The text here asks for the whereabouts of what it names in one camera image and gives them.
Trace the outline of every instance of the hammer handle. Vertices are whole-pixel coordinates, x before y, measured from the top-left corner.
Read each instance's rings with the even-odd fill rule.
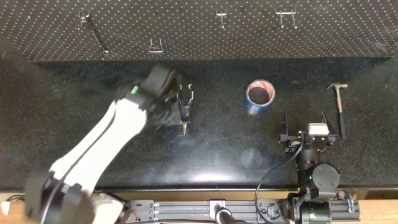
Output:
[[[346,127],[344,126],[343,112],[338,113],[338,122],[340,125],[340,136],[344,139],[347,137]]]

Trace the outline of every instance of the roll of tape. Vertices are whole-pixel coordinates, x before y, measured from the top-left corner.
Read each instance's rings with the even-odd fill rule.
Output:
[[[267,103],[257,104],[253,102],[249,97],[249,91],[253,88],[263,88],[269,95],[269,99]],[[246,105],[248,106],[249,114],[258,114],[261,111],[268,109],[269,105],[274,101],[275,98],[275,88],[274,86],[267,80],[255,80],[248,86],[246,90]]]

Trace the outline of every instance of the hammer head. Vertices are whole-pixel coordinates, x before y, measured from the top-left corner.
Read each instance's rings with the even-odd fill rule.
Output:
[[[339,88],[347,88],[348,87],[348,84],[347,83],[343,83],[343,84],[341,84],[341,83],[332,83],[332,84],[330,84],[329,86],[328,86],[328,88],[326,88],[326,89],[329,89],[329,88],[331,88],[331,87],[335,87],[335,89],[339,89]]]

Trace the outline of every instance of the pegboard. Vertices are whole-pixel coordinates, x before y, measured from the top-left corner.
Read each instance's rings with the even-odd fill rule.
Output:
[[[390,57],[398,2],[0,0],[0,31],[30,61]],[[227,12],[223,17],[216,12]],[[295,11],[280,16],[276,12]],[[80,13],[93,25],[103,50]],[[149,53],[150,39],[164,51]]]

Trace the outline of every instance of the black table surface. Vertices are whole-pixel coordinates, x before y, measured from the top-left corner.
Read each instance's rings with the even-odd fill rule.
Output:
[[[0,189],[24,187],[31,168],[50,166],[102,118],[123,83],[158,62],[1,62]],[[322,154],[341,171],[340,188],[398,187],[398,60],[308,58],[168,61],[195,87],[192,122],[147,129],[113,159],[97,189],[253,189],[287,160],[277,141],[283,114],[289,132],[319,123],[324,111],[337,130],[333,82],[341,90],[346,140]],[[248,115],[244,94],[255,79],[270,81],[276,97]],[[294,163],[275,170],[264,189],[297,188]]]

